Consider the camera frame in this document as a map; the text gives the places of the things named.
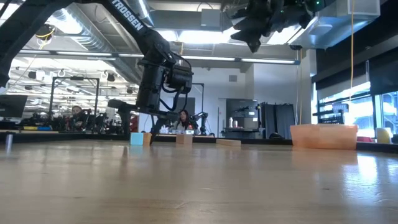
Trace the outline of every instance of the computer monitor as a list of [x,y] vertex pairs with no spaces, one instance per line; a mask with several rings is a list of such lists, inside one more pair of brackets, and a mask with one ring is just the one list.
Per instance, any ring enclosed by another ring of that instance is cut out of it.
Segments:
[[26,101],[26,95],[0,95],[0,117],[21,118]]

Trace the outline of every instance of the plastic tub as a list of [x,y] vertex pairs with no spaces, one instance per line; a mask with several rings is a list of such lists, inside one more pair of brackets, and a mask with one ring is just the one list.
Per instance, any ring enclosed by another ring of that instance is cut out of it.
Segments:
[[303,124],[290,127],[293,148],[356,149],[357,125]]

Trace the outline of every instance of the small wooden box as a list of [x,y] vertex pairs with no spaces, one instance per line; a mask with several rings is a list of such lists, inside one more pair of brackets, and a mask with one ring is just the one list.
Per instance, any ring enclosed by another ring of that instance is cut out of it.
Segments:
[[175,137],[175,142],[178,144],[192,144],[192,139],[191,134],[178,134]]
[[241,146],[241,141],[238,140],[217,139],[216,143],[224,146]]
[[150,144],[151,133],[144,133],[144,145],[148,146]]

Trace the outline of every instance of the blue block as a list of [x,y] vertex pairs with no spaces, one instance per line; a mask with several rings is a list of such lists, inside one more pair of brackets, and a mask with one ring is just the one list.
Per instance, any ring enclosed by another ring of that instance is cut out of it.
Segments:
[[130,134],[130,145],[131,146],[142,146],[144,144],[144,133],[131,133]]

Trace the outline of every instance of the orange bin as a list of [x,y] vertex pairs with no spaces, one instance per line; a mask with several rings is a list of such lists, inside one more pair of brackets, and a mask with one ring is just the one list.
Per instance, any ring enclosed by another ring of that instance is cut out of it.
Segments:
[[356,149],[357,125],[303,124],[290,127],[293,148]]

